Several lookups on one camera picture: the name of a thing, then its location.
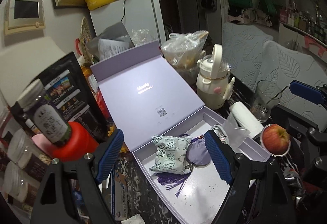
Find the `red canister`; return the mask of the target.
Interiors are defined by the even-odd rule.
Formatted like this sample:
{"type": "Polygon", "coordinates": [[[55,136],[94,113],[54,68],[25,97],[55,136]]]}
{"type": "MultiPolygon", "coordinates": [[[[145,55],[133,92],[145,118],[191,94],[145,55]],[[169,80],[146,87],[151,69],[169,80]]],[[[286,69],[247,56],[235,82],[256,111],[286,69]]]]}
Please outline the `red canister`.
{"type": "Polygon", "coordinates": [[[60,147],[55,147],[50,156],[58,158],[62,162],[75,161],[82,158],[86,153],[93,153],[99,143],[78,122],[69,122],[72,134],[69,140],[60,147]]]}

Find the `silver foil bag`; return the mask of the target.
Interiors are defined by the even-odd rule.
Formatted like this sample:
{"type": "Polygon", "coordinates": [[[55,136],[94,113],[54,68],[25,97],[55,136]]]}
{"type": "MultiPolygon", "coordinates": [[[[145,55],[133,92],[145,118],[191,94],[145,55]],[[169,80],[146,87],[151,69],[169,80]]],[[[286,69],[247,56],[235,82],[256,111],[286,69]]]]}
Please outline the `silver foil bag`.
{"type": "Polygon", "coordinates": [[[321,191],[320,188],[305,182],[298,172],[289,164],[286,165],[284,172],[284,179],[290,188],[292,196],[303,197],[304,195],[312,194],[316,191],[321,191]]]}

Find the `blue white medicine box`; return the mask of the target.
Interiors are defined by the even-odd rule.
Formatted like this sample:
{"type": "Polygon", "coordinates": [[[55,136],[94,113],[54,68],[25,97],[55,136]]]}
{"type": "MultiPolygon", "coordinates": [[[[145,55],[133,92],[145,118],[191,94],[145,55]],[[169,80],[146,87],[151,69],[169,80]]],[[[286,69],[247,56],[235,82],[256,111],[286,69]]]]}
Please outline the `blue white medicine box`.
{"type": "Polygon", "coordinates": [[[116,169],[110,176],[111,213],[116,221],[128,218],[128,191],[126,177],[116,169]]]}

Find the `plastic bag with food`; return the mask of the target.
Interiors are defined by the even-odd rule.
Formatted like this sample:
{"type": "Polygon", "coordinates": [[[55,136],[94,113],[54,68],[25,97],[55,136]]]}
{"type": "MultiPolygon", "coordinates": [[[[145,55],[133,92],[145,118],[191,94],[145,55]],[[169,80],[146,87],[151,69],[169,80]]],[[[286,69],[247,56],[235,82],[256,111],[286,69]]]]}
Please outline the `plastic bag with food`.
{"type": "Polygon", "coordinates": [[[199,73],[197,62],[206,55],[203,47],[208,34],[206,30],[187,34],[171,33],[169,39],[161,46],[165,60],[189,85],[196,83],[199,73]]]}

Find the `white cartoon water bottle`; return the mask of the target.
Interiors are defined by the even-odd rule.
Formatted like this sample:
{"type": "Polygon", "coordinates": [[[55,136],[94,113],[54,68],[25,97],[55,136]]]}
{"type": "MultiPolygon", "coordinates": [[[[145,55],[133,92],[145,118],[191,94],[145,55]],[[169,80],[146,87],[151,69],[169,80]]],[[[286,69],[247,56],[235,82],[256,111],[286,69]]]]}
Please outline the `white cartoon water bottle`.
{"type": "Polygon", "coordinates": [[[215,44],[212,54],[199,59],[197,65],[197,94],[208,108],[217,110],[230,99],[235,82],[235,77],[230,80],[230,64],[223,61],[222,45],[215,44]]]}

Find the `wall intercom panel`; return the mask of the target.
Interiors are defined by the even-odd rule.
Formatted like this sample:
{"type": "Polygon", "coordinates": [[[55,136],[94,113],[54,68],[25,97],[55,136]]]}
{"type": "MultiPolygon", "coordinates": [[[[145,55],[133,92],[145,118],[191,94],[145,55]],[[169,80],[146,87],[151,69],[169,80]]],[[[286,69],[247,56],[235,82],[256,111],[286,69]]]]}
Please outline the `wall intercom panel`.
{"type": "Polygon", "coordinates": [[[5,36],[45,29],[43,0],[7,0],[5,36]]]}

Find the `white mini fridge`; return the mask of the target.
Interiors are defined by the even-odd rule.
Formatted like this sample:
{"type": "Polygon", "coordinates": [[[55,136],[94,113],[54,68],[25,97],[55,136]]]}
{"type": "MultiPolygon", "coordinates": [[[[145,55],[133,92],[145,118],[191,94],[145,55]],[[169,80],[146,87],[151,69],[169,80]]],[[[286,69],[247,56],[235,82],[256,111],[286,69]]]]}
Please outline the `white mini fridge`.
{"type": "Polygon", "coordinates": [[[159,0],[119,0],[91,11],[90,16],[97,35],[120,22],[135,45],[166,41],[159,0]]]}

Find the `glass cup with straw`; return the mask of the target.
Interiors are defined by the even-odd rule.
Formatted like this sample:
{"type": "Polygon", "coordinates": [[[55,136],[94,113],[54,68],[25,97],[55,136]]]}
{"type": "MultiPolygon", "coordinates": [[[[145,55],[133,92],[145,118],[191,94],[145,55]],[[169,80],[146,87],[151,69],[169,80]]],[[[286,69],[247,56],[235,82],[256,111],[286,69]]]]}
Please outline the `glass cup with straw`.
{"type": "Polygon", "coordinates": [[[259,81],[250,109],[253,116],[261,123],[266,122],[270,117],[272,108],[280,103],[283,92],[287,88],[288,86],[279,88],[277,84],[271,81],[259,81]]]}

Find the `clear zip bag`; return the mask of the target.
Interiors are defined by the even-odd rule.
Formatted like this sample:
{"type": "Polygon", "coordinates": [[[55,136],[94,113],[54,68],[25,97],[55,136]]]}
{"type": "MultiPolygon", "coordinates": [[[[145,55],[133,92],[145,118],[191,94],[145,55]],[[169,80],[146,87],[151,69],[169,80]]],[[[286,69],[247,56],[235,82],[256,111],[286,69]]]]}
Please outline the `clear zip bag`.
{"type": "Polygon", "coordinates": [[[222,129],[225,131],[228,138],[228,144],[234,152],[238,151],[238,147],[250,134],[249,130],[238,125],[232,113],[229,114],[222,124],[222,129]]]}

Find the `purple silk drawstring pouch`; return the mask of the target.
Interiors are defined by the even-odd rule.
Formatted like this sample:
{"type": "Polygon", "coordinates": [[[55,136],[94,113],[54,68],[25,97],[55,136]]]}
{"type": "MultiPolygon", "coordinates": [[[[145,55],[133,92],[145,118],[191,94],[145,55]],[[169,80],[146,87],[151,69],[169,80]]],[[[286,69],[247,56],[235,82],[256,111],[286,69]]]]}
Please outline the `purple silk drawstring pouch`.
{"type": "MultiPolygon", "coordinates": [[[[182,134],[179,137],[190,137],[187,134],[182,134]]],[[[160,185],[164,186],[166,190],[176,189],[175,196],[179,197],[186,181],[191,176],[195,167],[204,167],[211,162],[211,158],[205,146],[204,136],[192,138],[191,144],[186,153],[186,161],[191,172],[188,174],[172,174],[172,173],[155,173],[157,181],[160,185]]]]}

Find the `white leaf print pouch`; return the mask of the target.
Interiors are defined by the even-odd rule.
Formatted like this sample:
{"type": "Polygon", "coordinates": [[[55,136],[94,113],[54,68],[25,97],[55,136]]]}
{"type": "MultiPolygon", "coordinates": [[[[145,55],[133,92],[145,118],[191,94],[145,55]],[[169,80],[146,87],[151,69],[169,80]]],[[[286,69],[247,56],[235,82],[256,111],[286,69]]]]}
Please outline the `white leaf print pouch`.
{"type": "Polygon", "coordinates": [[[190,137],[153,136],[152,142],[156,147],[156,156],[155,164],[149,170],[179,175],[190,173],[186,153],[191,141],[190,137]]]}

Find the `lavender gift box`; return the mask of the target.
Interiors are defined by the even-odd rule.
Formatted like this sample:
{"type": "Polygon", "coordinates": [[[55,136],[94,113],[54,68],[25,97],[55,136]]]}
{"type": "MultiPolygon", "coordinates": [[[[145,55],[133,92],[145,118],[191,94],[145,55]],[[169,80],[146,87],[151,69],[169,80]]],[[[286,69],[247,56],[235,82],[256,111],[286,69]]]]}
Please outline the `lavender gift box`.
{"type": "MultiPolygon", "coordinates": [[[[186,81],[161,56],[153,41],[92,66],[105,104],[140,169],[160,200],[180,223],[236,223],[242,206],[228,206],[229,186],[213,164],[195,168],[179,197],[166,190],[149,168],[155,163],[155,135],[198,137],[224,123],[205,106],[186,81]]],[[[261,147],[247,137],[238,151],[259,157],[261,147]]]]}

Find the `light blue leaf cushion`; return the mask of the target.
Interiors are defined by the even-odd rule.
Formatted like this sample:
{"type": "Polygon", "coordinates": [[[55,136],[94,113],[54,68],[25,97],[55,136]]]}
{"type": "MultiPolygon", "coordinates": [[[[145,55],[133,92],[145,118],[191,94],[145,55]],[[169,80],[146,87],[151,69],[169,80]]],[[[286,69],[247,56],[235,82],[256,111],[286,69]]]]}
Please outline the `light blue leaf cushion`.
{"type": "MultiPolygon", "coordinates": [[[[326,84],[326,73],[311,56],[269,40],[263,45],[257,80],[270,81],[279,88],[284,88],[293,80],[316,87],[326,84]]],[[[320,130],[326,128],[326,110],[323,106],[295,96],[289,89],[283,92],[280,104],[313,121],[320,130]]]]}

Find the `dark lidded jar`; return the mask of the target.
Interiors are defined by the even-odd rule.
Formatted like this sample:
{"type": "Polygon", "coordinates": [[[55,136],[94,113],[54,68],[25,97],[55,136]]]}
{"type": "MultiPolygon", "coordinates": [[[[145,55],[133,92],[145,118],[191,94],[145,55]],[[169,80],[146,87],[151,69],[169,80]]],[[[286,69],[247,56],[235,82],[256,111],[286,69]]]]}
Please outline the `dark lidded jar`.
{"type": "Polygon", "coordinates": [[[54,145],[62,146],[70,139],[72,129],[53,104],[40,79],[30,83],[17,102],[54,145]]]}

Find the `black printed pouch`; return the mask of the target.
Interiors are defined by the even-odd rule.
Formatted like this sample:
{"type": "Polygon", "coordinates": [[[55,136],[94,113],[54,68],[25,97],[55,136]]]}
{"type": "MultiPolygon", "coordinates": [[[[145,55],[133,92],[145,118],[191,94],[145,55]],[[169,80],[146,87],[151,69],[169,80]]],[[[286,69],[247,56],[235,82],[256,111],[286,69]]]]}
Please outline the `black printed pouch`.
{"type": "Polygon", "coordinates": [[[66,121],[81,124],[98,143],[106,141],[107,121],[73,52],[51,64],[32,80],[37,79],[66,121]]]}

